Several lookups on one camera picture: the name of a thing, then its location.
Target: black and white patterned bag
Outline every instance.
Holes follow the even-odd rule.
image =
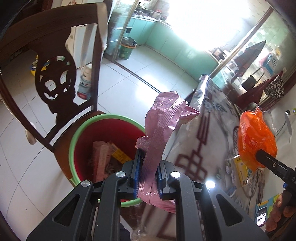
[[[284,94],[283,80],[278,75],[264,90],[267,96],[274,99],[281,99]]]

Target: crumpled plastic bag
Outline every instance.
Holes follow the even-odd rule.
[[[260,149],[276,157],[277,147],[274,135],[264,122],[262,111],[257,107],[255,112],[245,111],[241,115],[238,129],[239,155],[253,172],[259,167],[265,167],[255,157]]]
[[[177,92],[160,93],[145,117],[146,136],[137,140],[136,147],[146,151],[141,169],[138,197],[148,204],[175,213],[174,201],[160,199],[155,173],[166,143],[177,125],[188,123],[199,114],[187,106]]]

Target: human hand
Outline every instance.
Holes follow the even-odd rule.
[[[267,232],[271,232],[276,229],[277,223],[281,219],[282,212],[280,210],[280,207],[283,203],[283,196],[282,194],[278,197],[276,202],[274,203],[274,207],[272,211],[270,212],[269,219],[266,221],[265,229]],[[293,206],[287,206],[284,208],[283,214],[286,218],[291,217],[296,212],[296,207]]]

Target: red cloth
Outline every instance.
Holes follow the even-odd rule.
[[[263,94],[263,90],[277,77],[282,76],[283,71],[279,74],[273,76],[271,79],[264,81],[263,83],[259,84],[258,86],[250,89],[246,93],[239,96],[235,102],[235,104],[241,108],[242,110],[245,109],[250,103],[255,102],[259,104],[261,96]]]

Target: orange plastic bag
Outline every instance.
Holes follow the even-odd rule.
[[[246,166],[253,172],[265,167],[256,158],[260,149],[276,157],[277,147],[274,135],[263,120],[262,111],[257,107],[255,112],[245,111],[240,117],[238,129],[239,155]]]

